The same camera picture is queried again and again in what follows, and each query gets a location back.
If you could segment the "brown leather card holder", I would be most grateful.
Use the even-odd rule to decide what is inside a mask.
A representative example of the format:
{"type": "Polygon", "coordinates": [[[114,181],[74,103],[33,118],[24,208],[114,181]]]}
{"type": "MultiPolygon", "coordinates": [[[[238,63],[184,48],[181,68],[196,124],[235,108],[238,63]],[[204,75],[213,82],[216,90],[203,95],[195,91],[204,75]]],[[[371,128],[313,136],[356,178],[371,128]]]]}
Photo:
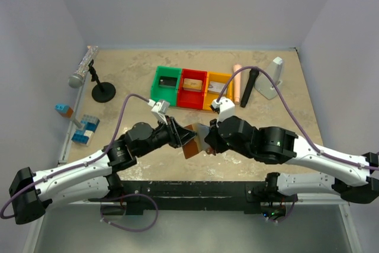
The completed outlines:
{"type": "Polygon", "coordinates": [[[196,136],[182,147],[185,159],[192,158],[200,152],[207,155],[215,155],[214,149],[205,141],[205,137],[210,132],[210,127],[201,123],[193,123],[185,127],[196,132],[196,136]]]}

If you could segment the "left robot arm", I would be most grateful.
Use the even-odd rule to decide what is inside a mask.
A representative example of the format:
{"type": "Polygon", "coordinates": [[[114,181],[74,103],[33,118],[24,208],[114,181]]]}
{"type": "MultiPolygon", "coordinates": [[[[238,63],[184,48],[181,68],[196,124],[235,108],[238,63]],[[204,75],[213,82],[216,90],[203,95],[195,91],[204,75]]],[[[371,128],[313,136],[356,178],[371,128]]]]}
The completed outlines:
{"type": "Polygon", "coordinates": [[[164,145],[179,148],[196,137],[191,127],[180,126],[173,117],[157,128],[136,123],[118,140],[84,159],[40,174],[29,167],[19,170],[9,188],[16,224],[32,222],[45,214],[52,194],[78,185],[90,178],[105,177],[136,164],[144,156],[164,145]]]}

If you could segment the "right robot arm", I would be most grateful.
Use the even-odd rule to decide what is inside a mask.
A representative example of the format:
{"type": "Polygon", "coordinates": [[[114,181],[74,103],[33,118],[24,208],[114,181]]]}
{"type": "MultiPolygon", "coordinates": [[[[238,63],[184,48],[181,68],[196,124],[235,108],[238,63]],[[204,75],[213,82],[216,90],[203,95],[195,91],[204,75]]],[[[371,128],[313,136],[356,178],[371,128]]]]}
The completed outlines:
{"type": "Polygon", "coordinates": [[[302,136],[280,127],[251,126],[236,116],[212,120],[203,136],[213,153],[232,150],[268,165],[297,165],[312,169],[307,174],[270,173],[259,196],[271,201],[304,193],[327,193],[342,200],[368,204],[378,198],[378,179],[371,176],[378,156],[349,155],[311,146],[302,136]]]}

